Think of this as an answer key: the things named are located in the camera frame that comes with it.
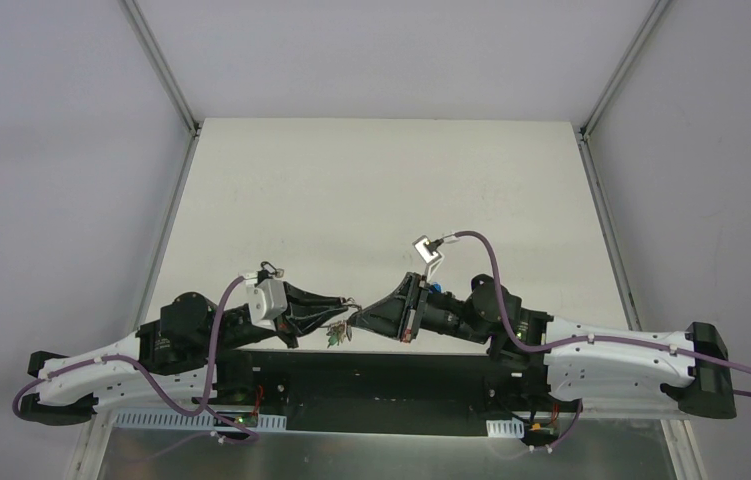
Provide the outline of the large silver keyring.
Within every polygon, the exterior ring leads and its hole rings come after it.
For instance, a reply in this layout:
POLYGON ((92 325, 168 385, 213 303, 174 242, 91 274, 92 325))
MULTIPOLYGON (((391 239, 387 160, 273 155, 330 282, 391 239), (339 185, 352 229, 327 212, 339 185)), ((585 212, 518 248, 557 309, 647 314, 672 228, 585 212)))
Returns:
POLYGON ((346 316, 341 323, 345 331, 350 331, 356 325, 360 313, 363 311, 363 306, 351 297, 345 299, 343 306, 346 308, 346 316))

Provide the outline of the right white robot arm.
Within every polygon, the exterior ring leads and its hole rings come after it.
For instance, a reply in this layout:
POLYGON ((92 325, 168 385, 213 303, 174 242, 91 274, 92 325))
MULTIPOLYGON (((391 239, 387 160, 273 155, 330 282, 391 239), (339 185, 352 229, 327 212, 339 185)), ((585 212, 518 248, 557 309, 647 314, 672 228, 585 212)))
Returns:
POLYGON ((408 343, 422 330, 487 345, 489 358, 521 373, 520 400, 534 410, 555 400, 672 400, 686 414, 736 417, 728 349, 715 326, 694 322, 681 332, 597 327, 522 307, 502 292, 504 328, 494 280, 475 276, 465 300, 408 273, 387 297, 352 314, 351 326, 408 343))

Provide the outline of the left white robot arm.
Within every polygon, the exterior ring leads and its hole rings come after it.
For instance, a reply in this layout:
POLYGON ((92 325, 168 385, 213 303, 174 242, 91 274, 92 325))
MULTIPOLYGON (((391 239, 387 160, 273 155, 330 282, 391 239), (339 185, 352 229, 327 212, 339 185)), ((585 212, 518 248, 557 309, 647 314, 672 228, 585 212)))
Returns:
POLYGON ((121 404, 160 398, 195 416, 211 404, 244 404, 257 397, 253 361, 245 347, 278 338, 295 348, 353 300, 306 292, 268 279, 246 284, 246 301, 228 307, 236 279, 213 302, 187 292, 160 310, 158 319, 105 347, 76 356, 36 351, 32 382, 14 397, 20 419, 49 426, 85 423, 121 404))

